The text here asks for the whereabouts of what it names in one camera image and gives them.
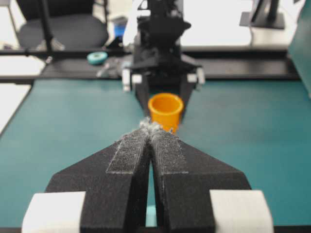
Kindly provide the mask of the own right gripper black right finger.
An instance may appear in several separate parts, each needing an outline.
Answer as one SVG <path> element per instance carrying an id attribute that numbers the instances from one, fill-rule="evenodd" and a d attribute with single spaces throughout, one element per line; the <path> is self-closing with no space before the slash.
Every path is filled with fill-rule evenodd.
<path id="1" fill-rule="evenodd" d="M 272 233 L 265 196 L 245 174 L 146 123 L 156 201 L 171 233 Z"/>

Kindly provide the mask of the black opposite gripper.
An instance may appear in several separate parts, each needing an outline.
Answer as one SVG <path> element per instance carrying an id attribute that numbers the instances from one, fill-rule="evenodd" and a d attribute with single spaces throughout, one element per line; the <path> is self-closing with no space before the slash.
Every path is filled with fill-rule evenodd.
<path id="1" fill-rule="evenodd" d="M 192 91 L 197 83 L 204 84 L 205 72 L 203 66 L 194 58 L 180 52 L 178 46 L 168 50 L 164 48 L 149 48 L 143 45 L 132 46 L 132 63 L 122 69 L 122 85 L 129 92 L 135 85 L 135 96 L 140 103 L 145 116 L 150 116 L 148 101 L 150 98 L 149 84 L 143 78 L 150 78 L 150 84 L 166 85 L 180 81 L 179 97 L 184 107 L 181 122 L 187 110 Z"/>

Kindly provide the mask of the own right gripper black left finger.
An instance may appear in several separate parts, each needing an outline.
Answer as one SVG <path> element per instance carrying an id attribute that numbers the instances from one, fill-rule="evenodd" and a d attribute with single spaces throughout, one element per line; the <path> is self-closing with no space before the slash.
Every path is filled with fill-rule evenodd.
<path id="1" fill-rule="evenodd" d="M 109 147 L 55 173 L 33 195 L 24 233 L 134 233 L 144 224 L 150 120 Z"/>

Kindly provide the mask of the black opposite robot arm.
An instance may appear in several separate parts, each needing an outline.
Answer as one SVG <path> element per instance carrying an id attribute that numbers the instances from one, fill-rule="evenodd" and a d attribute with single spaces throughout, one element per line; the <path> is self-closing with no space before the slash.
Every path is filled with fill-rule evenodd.
<path id="1" fill-rule="evenodd" d="M 182 60 L 176 41 L 190 24 L 172 0 L 148 1 L 136 23 L 134 63 L 125 72 L 141 81 L 135 92 L 147 118 L 107 148 L 55 173 L 35 194 L 24 233 L 136 233 L 144 230 L 149 170 L 155 179 L 157 231 L 163 233 L 272 233 L 264 194 L 245 174 L 194 148 L 175 134 L 184 102 L 200 79 Z"/>

